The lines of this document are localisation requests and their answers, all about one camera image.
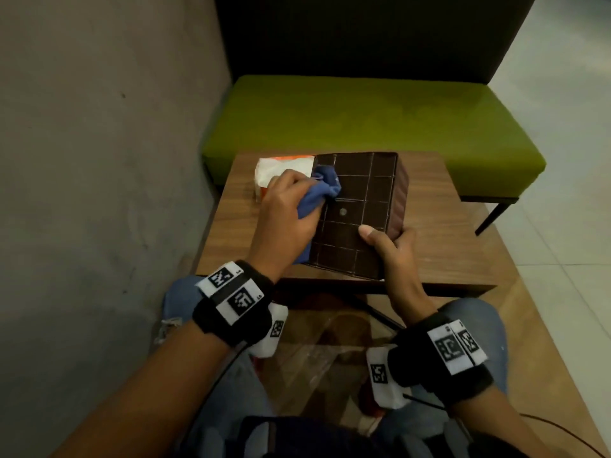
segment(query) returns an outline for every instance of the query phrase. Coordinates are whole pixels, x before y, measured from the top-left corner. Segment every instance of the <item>hand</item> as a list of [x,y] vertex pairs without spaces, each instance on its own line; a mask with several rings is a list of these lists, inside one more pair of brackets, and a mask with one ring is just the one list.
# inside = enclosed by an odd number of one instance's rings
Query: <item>hand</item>
[[393,309],[405,322],[415,324],[437,312],[435,304],[426,295],[418,276],[414,243],[416,231],[404,228],[393,243],[382,231],[369,225],[359,227],[361,238],[373,246],[384,261],[384,282]]
[[315,184],[316,180],[288,169],[268,185],[246,261],[274,283],[314,237],[323,204],[301,220],[297,205]]

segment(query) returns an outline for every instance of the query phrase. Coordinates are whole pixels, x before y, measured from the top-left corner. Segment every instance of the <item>cleaning cloth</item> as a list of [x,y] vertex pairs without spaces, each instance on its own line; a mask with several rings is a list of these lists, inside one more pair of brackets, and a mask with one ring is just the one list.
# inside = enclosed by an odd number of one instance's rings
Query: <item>cleaning cloth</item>
[[[297,215],[300,219],[309,215],[316,207],[318,207],[325,197],[336,198],[341,191],[341,185],[335,169],[330,165],[319,165],[314,169],[312,177],[318,180],[318,183],[312,186],[297,206]],[[305,250],[294,261],[296,264],[307,262],[310,258],[310,249],[312,243],[309,242]]]

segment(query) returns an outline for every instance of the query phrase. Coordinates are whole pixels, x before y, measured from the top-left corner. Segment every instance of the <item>blue jeans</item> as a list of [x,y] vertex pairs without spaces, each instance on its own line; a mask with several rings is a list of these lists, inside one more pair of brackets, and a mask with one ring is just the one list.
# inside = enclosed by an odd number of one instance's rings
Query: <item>blue jeans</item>
[[[191,318],[201,295],[195,284],[200,277],[182,278],[165,294],[162,316],[164,319]],[[458,299],[439,309],[451,319],[460,319],[471,335],[488,355],[485,365],[494,382],[507,393],[507,338],[505,326],[496,309],[479,299]],[[412,388],[412,395],[441,405],[434,394],[422,386]],[[186,449],[196,456],[223,456],[225,440],[235,440],[242,419],[246,416],[275,416],[267,393],[256,376],[248,354],[238,357],[211,393],[187,433]],[[399,436],[409,435],[426,439],[442,434],[448,421],[445,411],[411,402],[398,410],[391,410],[380,421],[372,439],[383,445],[392,445]]]

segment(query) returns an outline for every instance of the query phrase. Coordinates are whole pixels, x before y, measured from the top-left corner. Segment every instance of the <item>white and orange package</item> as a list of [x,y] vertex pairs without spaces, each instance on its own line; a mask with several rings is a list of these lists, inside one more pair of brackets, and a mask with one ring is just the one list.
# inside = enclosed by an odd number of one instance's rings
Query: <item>white and orange package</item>
[[257,202],[265,197],[272,177],[281,175],[286,169],[293,169],[306,176],[312,174],[314,156],[279,156],[259,159],[255,168],[255,197]]

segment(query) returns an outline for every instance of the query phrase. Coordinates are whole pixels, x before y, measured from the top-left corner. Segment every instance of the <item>black backrest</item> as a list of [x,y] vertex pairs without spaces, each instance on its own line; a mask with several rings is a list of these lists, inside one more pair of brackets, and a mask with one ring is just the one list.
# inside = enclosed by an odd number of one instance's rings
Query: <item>black backrest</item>
[[216,0],[233,79],[487,84],[535,0]]

